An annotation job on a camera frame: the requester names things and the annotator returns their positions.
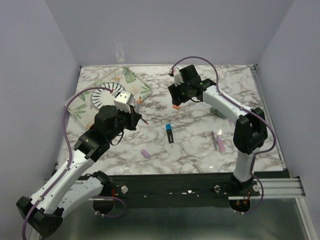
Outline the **blue black highlighter pen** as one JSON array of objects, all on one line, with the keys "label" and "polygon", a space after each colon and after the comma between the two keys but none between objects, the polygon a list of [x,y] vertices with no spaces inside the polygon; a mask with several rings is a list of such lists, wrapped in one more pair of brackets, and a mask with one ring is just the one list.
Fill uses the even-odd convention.
[{"label": "blue black highlighter pen", "polygon": [[172,130],[171,130],[171,129],[168,129],[168,130],[166,131],[166,133],[167,133],[168,142],[169,142],[170,144],[172,144],[172,143],[174,142]]}]

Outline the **purple pen cap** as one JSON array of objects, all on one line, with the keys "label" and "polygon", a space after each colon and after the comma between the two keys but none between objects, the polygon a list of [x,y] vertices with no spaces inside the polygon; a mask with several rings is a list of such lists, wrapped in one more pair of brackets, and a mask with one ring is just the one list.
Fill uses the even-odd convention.
[{"label": "purple pen cap", "polygon": [[141,154],[143,155],[144,158],[149,158],[150,157],[150,154],[145,149],[141,150]]}]

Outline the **grey pen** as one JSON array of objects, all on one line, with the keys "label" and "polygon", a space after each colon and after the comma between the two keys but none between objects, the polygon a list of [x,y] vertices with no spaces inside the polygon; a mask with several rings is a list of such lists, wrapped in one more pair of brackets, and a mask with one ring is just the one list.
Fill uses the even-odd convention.
[{"label": "grey pen", "polygon": [[213,141],[213,146],[214,146],[214,149],[215,150],[218,150],[218,143],[217,143],[217,139],[215,137],[215,133],[212,131],[211,132],[211,138],[212,138],[212,141]]}]

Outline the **pink highlighter pen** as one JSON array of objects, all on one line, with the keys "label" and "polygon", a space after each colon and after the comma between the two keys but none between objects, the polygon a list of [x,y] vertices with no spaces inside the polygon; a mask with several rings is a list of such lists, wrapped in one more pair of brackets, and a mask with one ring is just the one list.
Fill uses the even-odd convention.
[{"label": "pink highlighter pen", "polygon": [[224,155],[226,153],[226,149],[224,146],[224,142],[219,135],[216,137],[216,141],[217,141],[217,146],[218,146],[219,152],[222,155]]}]

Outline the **orange clear marker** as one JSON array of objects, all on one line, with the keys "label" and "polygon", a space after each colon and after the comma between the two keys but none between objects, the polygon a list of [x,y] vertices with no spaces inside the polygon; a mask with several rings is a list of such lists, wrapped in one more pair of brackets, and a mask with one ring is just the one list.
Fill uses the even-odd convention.
[{"label": "orange clear marker", "polygon": [[141,109],[141,106],[142,106],[142,98],[139,97],[138,100],[136,101],[136,104],[135,104],[135,107],[134,107],[134,111],[136,113],[139,113],[140,109]]}]

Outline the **blue pen cap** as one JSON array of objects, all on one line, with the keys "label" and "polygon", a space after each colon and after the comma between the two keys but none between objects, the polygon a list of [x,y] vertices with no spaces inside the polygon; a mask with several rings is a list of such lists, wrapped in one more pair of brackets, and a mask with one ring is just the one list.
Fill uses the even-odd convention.
[{"label": "blue pen cap", "polygon": [[166,124],[165,125],[165,128],[166,128],[166,131],[169,132],[169,131],[172,131],[172,126],[170,123]]}]

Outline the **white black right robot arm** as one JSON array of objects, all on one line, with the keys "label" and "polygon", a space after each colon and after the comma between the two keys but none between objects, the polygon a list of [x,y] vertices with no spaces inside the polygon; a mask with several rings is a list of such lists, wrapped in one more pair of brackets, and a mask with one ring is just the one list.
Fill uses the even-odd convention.
[{"label": "white black right robot arm", "polygon": [[197,98],[214,107],[234,125],[233,143],[238,154],[230,191],[236,196],[243,195],[253,181],[254,154],[268,137],[264,111],[259,107],[249,108],[227,96],[218,89],[217,82],[209,78],[202,80],[194,65],[171,69],[169,75],[174,78],[174,83],[168,87],[173,105],[179,106]]}]

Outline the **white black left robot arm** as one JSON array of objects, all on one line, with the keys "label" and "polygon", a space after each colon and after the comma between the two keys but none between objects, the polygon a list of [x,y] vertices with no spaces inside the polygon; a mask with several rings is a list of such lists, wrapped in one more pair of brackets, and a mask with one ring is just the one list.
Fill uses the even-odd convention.
[{"label": "white black left robot arm", "polygon": [[82,186],[75,186],[78,178],[90,168],[112,145],[113,139],[123,137],[124,130],[134,131],[141,114],[130,105],[128,111],[105,105],[95,115],[94,124],[82,134],[63,166],[31,197],[21,197],[16,206],[23,217],[22,238],[30,225],[43,238],[51,236],[64,218],[86,200],[107,197],[111,179],[101,171]]}]

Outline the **green ceramic cup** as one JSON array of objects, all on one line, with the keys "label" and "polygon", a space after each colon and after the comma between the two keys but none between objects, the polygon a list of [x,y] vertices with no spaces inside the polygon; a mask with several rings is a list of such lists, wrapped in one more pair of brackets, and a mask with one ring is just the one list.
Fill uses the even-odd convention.
[{"label": "green ceramic cup", "polygon": [[221,113],[219,110],[217,110],[215,107],[211,107],[210,108],[210,112],[212,113],[212,114],[214,114],[214,115],[216,115],[216,116],[218,116],[218,117],[220,117],[220,118],[226,118],[226,116],[223,114],[223,113]]}]

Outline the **blue striped white plate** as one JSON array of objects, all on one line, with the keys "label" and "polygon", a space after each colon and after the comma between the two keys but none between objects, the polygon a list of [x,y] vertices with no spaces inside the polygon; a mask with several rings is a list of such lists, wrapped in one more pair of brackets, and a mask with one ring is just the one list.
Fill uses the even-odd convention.
[{"label": "blue striped white plate", "polygon": [[108,90],[105,89],[93,90],[91,94],[91,103],[97,109],[100,109],[105,105],[114,105],[115,96],[125,90],[125,88],[117,82],[105,82],[102,83],[100,87],[113,90],[113,93],[111,94]]}]

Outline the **floral rectangular tray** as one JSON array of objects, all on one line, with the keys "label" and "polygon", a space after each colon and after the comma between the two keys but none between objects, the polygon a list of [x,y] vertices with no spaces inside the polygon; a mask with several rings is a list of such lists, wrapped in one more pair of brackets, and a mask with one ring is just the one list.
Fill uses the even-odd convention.
[{"label": "floral rectangular tray", "polygon": [[[110,70],[89,85],[89,87],[100,87],[101,84],[107,82],[119,83],[125,88],[124,91],[132,93],[133,100],[131,104],[133,106],[136,104],[139,97],[141,97],[141,100],[144,100],[152,92],[151,86],[142,80],[128,66],[118,66],[115,69]],[[100,87],[100,89],[107,90],[111,94],[113,93],[113,90],[109,88]],[[93,90],[94,89],[88,90],[80,94],[68,107],[70,115],[85,129],[91,127],[94,123],[95,115],[99,112],[99,109],[95,108],[91,102]]]}]

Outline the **clear champagne glass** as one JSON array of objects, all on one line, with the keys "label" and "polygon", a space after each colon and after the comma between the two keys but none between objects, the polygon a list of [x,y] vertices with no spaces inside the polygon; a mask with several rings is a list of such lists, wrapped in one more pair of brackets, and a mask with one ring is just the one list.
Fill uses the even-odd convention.
[{"label": "clear champagne glass", "polygon": [[120,65],[123,65],[125,61],[125,54],[124,54],[122,41],[119,38],[116,38],[114,40],[114,43],[115,43],[116,59]]}]

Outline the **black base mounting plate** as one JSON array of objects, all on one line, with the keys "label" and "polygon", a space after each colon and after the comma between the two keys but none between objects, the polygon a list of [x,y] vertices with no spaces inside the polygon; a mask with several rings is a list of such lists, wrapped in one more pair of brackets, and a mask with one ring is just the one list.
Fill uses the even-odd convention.
[{"label": "black base mounting plate", "polygon": [[103,185],[99,196],[116,197],[128,208],[229,207],[229,198],[247,200],[260,195],[253,179],[238,183],[232,173],[151,175],[92,174]]}]

